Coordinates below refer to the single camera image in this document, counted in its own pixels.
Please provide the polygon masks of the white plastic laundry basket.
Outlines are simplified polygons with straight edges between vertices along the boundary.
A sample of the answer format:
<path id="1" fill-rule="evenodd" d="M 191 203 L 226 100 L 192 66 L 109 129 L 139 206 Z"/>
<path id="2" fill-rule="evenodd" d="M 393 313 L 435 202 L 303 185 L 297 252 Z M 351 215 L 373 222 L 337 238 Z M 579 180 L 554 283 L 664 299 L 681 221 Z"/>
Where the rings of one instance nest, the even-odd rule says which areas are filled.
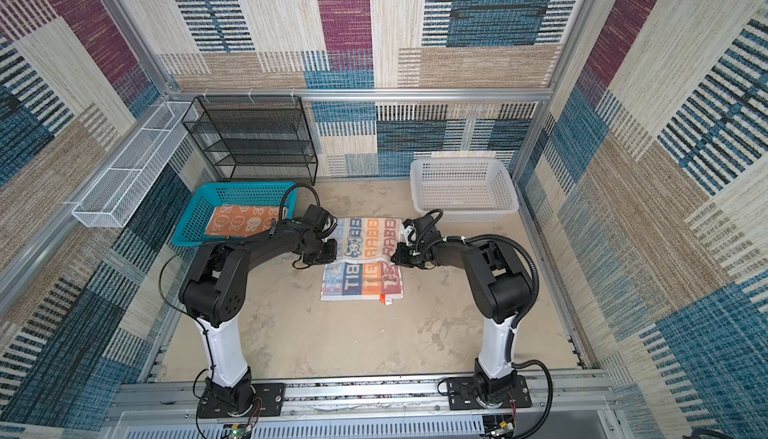
<path id="1" fill-rule="evenodd" d="M 421 215 L 447 222 L 496 222 L 519 210 L 506 166 L 495 158 L 420 158 L 410 166 L 411 197 Z"/>

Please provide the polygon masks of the orange and cream towel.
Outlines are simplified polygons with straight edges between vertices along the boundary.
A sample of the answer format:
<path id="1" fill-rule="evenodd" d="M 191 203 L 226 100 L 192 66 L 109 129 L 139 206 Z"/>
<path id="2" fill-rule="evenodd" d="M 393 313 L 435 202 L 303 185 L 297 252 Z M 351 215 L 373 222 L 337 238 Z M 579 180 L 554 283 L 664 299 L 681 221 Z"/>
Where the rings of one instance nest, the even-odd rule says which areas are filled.
<path id="1" fill-rule="evenodd" d="M 213 237 L 248 237 L 268 230 L 278 216 L 277 206 L 222 205 L 214 209 L 205 234 Z"/>

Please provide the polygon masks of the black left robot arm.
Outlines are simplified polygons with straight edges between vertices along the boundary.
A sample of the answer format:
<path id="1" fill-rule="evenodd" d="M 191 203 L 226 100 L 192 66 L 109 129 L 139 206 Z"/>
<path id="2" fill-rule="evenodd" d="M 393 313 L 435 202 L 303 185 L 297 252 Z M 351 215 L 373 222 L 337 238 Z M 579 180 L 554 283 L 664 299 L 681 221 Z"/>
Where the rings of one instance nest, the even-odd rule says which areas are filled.
<path id="1" fill-rule="evenodd" d="M 263 400 L 253 385 L 241 345 L 239 314 L 245 304 L 251 270 L 287 253 L 311 267 L 336 259 L 331 238 L 337 219 L 310 205 L 303 216 L 275 220 L 257 234 L 202 244 L 185 276 L 178 297 L 197 323 L 210 377 L 199 399 L 202 419 L 250 417 Z"/>

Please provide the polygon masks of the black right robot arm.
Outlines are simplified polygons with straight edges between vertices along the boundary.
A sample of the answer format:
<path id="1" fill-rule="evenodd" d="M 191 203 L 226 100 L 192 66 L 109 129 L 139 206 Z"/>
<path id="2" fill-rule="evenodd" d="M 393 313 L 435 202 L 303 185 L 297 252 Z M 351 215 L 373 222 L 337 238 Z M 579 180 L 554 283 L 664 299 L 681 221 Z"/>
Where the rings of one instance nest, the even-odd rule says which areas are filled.
<path id="1" fill-rule="evenodd" d="M 515 364 L 518 329 L 538 299 L 538 270 L 530 253 L 508 237 L 442 235 L 437 229 L 441 215 L 435 209 L 404 220 L 404 236 L 391 260 L 405 268 L 464 271 L 474 304 L 484 318 L 483 339 L 472 382 L 454 389 L 481 407 L 498 408 L 519 385 Z"/>

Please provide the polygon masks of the teal plastic basket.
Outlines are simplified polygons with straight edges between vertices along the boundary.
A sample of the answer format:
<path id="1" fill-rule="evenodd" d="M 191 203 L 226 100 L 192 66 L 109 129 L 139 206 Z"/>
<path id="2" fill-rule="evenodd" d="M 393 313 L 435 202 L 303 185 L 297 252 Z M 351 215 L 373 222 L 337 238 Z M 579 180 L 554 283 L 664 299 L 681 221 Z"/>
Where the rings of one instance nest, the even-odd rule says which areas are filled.
<path id="1" fill-rule="evenodd" d="M 219 206 L 277 208 L 293 182 L 217 182 L 200 186 L 176 226 L 172 243 L 195 247 L 213 239 L 206 232 Z"/>

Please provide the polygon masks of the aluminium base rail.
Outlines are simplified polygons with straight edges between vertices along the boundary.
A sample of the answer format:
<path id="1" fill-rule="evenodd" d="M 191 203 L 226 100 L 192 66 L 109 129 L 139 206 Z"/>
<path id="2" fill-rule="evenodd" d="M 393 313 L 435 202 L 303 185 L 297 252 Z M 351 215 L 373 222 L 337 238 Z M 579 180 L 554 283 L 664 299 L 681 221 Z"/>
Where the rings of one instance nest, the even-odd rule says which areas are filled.
<path id="1" fill-rule="evenodd" d="M 505 402 L 476 402 L 467 374 L 262 379 L 256 404 L 231 417 L 202 385 L 127 385 L 102 438 L 629 438 L 628 420 L 602 370 L 524 370 Z"/>

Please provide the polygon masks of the aluminium frame post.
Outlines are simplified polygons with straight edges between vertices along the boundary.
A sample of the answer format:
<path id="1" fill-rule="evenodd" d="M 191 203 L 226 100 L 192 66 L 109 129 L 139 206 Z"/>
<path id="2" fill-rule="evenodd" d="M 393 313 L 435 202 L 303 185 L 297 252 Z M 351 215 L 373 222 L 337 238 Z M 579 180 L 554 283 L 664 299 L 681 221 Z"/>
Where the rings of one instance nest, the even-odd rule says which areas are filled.
<path id="1" fill-rule="evenodd" d="M 587 23 L 593 16 L 592 10 L 596 3 L 598 3 L 598 0 L 578 0 L 574 6 L 571 18 L 568 22 L 568 27 L 566 28 L 566 33 L 563 35 L 564 43 L 562 44 L 560 55 L 555 62 L 555 67 L 551 76 L 549 97 L 546 100 L 542 100 L 537 105 L 533 119 L 526 131 L 526 136 L 517 155 L 515 167 L 511 175 L 515 186 L 519 184 L 523 170 L 529 161 L 534 146 L 536 145 L 538 135 L 547 120 L 553 99 L 563 88 L 565 74 L 572 68 L 576 51 L 580 43 L 582 43 Z"/>

